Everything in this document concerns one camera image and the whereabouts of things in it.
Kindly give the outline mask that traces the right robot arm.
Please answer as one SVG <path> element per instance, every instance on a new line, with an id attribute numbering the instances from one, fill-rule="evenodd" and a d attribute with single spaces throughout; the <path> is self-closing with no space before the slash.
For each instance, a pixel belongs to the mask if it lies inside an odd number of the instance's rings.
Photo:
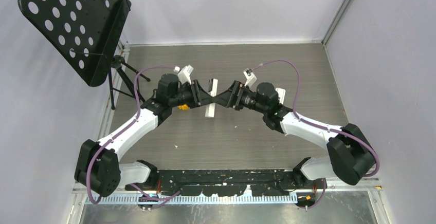
<path id="1" fill-rule="evenodd" d="M 248 108 L 263 114 L 267 127 L 285 135 L 309 141 L 327 151 L 323 158 L 307 157 L 293 168 L 296 186 L 307 188 L 314 180 L 337 177 L 349 185 L 357 185 L 363 177 L 375 175 L 379 158 L 359 127 L 329 125 L 305 117 L 295 108 L 284 106 L 285 90 L 263 82 L 256 91 L 239 81 L 215 96 L 214 102 L 240 110 Z"/>

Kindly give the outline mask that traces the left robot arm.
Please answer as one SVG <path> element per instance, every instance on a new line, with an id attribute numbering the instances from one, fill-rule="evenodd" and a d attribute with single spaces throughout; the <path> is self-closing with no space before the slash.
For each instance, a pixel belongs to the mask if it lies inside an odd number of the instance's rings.
<path id="1" fill-rule="evenodd" d="M 86 187 L 92 203 L 107 197 L 116 188 L 139 184 L 145 190 L 157 186 L 156 166 L 137 160 L 121 164 L 120 159 L 147 133 L 159 127 L 171 114 L 173 108 L 186 105 L 196 108 L 212 103 L 217 91 L 217 79 L 211 79 L 209 90 L 201 88 L 198 81 L 182 82 L 175 74 L 161 77 L 153 95 L 140 104 L 139 110 L 111 134 L 93 141 L 86 140 L 79 152 L 75 181 Z"/>

